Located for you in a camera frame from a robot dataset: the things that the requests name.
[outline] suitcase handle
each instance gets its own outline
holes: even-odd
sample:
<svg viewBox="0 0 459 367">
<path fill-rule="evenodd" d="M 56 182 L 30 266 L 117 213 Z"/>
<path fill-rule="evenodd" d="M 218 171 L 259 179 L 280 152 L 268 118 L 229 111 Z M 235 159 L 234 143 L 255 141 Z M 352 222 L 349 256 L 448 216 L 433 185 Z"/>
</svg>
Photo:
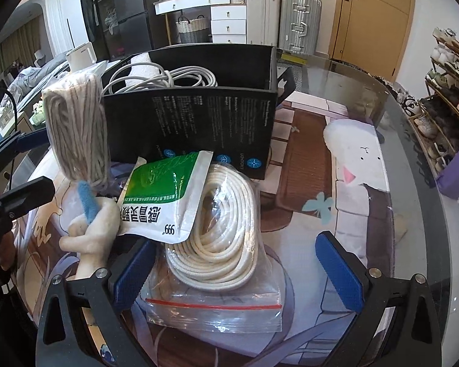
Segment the suitcase handle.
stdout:
<svg viewBox="0 0 459 367">
<path fill-rule="evenodd" d="M 284 102 L 296 90 L 296 82 L 294 81 L 294 74 L 292 73 L 291 67 L 288 67 L 284 73 L 280 75 L 277 79 L 277 84 L 279 84 L 281 80 L 285 82 L 284 92 L 277 98 L 277 106 Z"/>
<path fill-rule="evenodd" d="M 301 25 L 304 28 L 304 31 L 298 35 L 298 37 L 306 37 L 308 35 L 308 25 L 304 22 L 301 22 Z"/>
</svg>

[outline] blue gripper pad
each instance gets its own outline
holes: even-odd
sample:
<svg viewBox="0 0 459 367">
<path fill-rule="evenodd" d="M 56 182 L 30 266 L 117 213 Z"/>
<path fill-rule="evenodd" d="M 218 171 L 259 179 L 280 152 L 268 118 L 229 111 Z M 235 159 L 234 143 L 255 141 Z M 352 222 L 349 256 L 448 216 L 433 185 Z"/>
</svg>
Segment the blue gripper pad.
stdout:
<svg viewBox="0 0 459 367">
<path fill-rule="evenodd" d="M 317 236 L 315 251 L 345 307 L 360 313 L 364 307 L 362 284 L 324 233 Z"/>
<path fill-rule="evenodd" d="M 90 225 L 100 211 L 100 206 L 92 193 L 88 182 L 81 180 L 78 182 L 78 196 L 82 202 L 83 211 Z"/>
<path fill-rule="evenodd" d="M 118 313 L 130 309 L 135 303 L 141 287 L 143 287 L 155 264 L 157 257 L 156 243 L 148 239 L 144 240 L 143 245 L 134 256 L 127 256 L 130 258 L 130 262 L 111 288 L 113 295 L 112 306 Z"/>
</svg>

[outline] white drawer cabinet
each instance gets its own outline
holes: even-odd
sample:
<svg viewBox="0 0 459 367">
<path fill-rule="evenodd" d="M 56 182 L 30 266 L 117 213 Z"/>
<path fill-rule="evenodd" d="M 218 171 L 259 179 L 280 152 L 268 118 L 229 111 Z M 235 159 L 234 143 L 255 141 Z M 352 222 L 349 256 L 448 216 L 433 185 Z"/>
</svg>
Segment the white drawer cabinet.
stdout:
<svg viewBox="0 0 459 367">
<path fill-rule="evenodd" d="M 155 3 L 155 11 L 159 15 L 188 8 L 229 4 L 230 2 L 231 0 L 164 0 Z"/>
<path fill-rule="evenodd" d="M 246 44 L 246 35 L 212 35 L 212 42 L 218 44 Z"/>
<path fill-rule="evenodd" d="M 246 5 L 217 5 L 211 7 L 212 20 L 247 19 Z"/>
<path fill-rule="evenodd" d="M 211 31 L 214 35 L 244 35 L 247 32 L 245 20 L 212 20 Z"/>
</svg>

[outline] white plush toy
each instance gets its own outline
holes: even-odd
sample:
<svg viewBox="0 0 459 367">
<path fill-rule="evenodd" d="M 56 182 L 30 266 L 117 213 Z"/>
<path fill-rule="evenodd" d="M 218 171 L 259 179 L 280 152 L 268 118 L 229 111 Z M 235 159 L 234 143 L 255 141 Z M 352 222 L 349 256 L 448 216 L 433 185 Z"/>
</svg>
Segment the white plush toy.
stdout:
<svg viewBox="0 0 459 367">
<path fill-rule="evenodd" d="M 105 268 L 107 258 L 121 224 L 117 203 L 111 198 L 97 197 L 100 211 L 90 224 L 82 214 L 71 221 L 68 236 L 60 239 L 63 251 L 79 252 L 75 279 L 91 277 L 99 268 Z"/>
<path fill-rule="evenodd" d="M 343 167 L 347 185 L 366 184 L 389 192 L 381 147 L 373 126 L 355 120 L 335 120 L 324 129 L 323 137 Z"/>
</svg>

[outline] glass table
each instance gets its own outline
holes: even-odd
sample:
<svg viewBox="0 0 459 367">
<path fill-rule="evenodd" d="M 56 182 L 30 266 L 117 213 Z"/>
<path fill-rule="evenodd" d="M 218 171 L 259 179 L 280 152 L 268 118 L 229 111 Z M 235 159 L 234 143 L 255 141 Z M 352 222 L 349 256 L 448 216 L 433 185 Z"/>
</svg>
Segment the glass table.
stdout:
<svg viewBox="0 0 459 367">
<path fill-rule="evenodd" d="M 330 230 L 368 268 L 398 278 L 415 273 L 427 278 L 442 333 L 443 365 L 453 365 L 459 359 L 459 200 L 438 192 L 412 125 L 380 81 L 319 57 L 281 60 L 279 66 L 292 67 L 297 92 L 276 113 L 272 157 L 258 186 L 262 237 L 282 292 L 282 331 L 228 334 L 162 327 L 147 322 L 149 300 L 140 298 L 123 314 L 128 327 L 160 366 L 321 365 L 354 318 L 314 254 L 316 236 Z M 346 118 L 372 126 L 347 127 Z M 373 156 L 374 162 L 356 171 L 357 161 L 347 162 L 324 139 L 327 126 L 360 150 L 361 161 Z M 30 153 L 33 165 L 23 169 L 32 174 L 35 167 L 33 177 L 46 175 L 57 189 L 52 203 L 17 225 L 16 284 L 37 324 L 51 278 L 75 272 L 78 256 L 62 252 L 58 240 L 82 209 L 52 152 L 42 159 L 45 150 Z M 130 170 L 117 165 L 113 174 L 123 182 Z M 330 207 L 321 209 L 309 203 L 328 199 Z M 100 333 L 93 337 L 109 361 Z"/>
</svg>

